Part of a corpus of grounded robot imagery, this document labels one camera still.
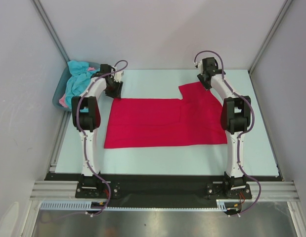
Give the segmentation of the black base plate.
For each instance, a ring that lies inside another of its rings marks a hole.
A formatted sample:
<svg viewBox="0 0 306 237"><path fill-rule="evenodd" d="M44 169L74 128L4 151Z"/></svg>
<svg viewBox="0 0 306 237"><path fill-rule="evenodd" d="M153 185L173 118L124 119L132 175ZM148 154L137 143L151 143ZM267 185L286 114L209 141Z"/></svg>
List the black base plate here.
<svg viewBox="0 0 306 237"><path fill-rule="evenodd" d="M45 181L73 181L74 197L79 199L110 198L109 207L117 208L210 208L217 199L252 201L258 185L281 181L280 176L245 178L246 186L233 189L237 179L224 176L186 175L118 175L103 174L101 179L81 174L48 173Z"/></svg>

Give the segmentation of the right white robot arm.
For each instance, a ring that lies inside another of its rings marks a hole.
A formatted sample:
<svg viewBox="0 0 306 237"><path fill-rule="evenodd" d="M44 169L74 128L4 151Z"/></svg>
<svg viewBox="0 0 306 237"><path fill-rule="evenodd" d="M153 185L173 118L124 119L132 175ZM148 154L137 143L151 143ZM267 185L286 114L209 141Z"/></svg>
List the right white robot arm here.
<svg viewBox="0 0 306 237"><path fill-rule="evenodd" d="M194 62L197 78L206 90L214 89L223 101L220 124L227 137L227 168L224 173L223 194L234 198L246 186L244 171L244 136L251 126L251 98L241 96L230 85L225 72L214 57Z"/></svg>

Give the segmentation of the red t shirt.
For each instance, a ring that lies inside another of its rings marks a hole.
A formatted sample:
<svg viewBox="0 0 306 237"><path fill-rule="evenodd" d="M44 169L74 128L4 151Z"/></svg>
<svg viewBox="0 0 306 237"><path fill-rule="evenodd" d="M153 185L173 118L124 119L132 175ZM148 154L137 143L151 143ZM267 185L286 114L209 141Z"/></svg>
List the red t shirt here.
<svg viewBox="0 0 306 237"><path fill-rule="evenodd" d="M226 144L220 101L200 82L178 89L181 99L114 99L104 148Z"/></svg>

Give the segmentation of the grey plastic bin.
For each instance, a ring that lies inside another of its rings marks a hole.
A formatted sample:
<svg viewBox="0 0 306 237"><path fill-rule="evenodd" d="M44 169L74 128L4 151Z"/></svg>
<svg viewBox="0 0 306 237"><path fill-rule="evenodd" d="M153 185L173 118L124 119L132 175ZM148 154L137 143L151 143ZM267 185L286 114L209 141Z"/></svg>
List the grey plastic bin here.
<svg viewBox="0 0 306 237"><path fill-rule="evenodd" d="M100 67L100 65L98 63L93 63L93 62L88 62L88 63L89 63L90 67L94 67L94 68L96 68L98 66ZM58 99L61 97L61 94L63 93L63 90L65 89L65 85L61 85L61 83L62 83L61 78L62 78L62 76L63 77L67 76L68 73L69 72L68 72L68 65L67 65L66 68L64 69L64 71L63 71L63 73L60 77L60 80L58 82L58 85L56 87L56 90L55 90L55 93L54 93L54 96L53 96L53 99L52 99L52 103L58 109L61 109L61 110L67 111L67 112L71 112L72 109L69 110L69 109L63 108L58 104Z"/></svg>

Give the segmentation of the cyan t shirt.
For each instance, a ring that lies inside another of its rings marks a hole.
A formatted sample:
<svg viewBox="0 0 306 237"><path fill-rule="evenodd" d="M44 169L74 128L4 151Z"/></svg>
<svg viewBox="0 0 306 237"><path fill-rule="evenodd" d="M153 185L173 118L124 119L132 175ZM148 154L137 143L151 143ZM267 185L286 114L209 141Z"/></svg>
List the cyan t shirt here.
<svg viewBox="0 0 306 237"><path fill-rule="evenodd" d="M99 66L90 67L88 62L69 61L67 63L71 77L68 79L65 89L65 104L71 109L72 98L80 96L90 84L91 76L99 71Z"/></svg>

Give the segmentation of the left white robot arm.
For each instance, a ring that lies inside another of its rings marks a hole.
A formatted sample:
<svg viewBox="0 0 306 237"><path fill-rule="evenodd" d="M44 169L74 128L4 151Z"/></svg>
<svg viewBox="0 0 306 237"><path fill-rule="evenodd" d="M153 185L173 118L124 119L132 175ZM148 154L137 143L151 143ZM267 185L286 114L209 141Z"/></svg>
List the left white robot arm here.
<svg viewBox="0 0 306 237"><path fill-rule="evenodd" d="M91 177L100 173L97 157L97 131L101 123L98 99L102 93L111 98L121 98L123 69L101 64L98 72L90 78L90 83L79 95L72 98L73 126L79 132L83 150L82 175Z"/></svg>

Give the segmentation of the aluminium frame rail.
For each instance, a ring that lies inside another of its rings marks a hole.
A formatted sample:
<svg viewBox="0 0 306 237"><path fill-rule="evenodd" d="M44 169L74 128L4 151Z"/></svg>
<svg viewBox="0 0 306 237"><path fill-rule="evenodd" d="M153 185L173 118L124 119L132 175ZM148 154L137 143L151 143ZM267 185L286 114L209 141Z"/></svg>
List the aluminium frame rail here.
<svg viewBox="0 0 306 237"><path fill-rule="evenodd" d="M30 200L77 200L77 181L36 181ZM294 182L261 182L259 201L299 201Z"/></svg>

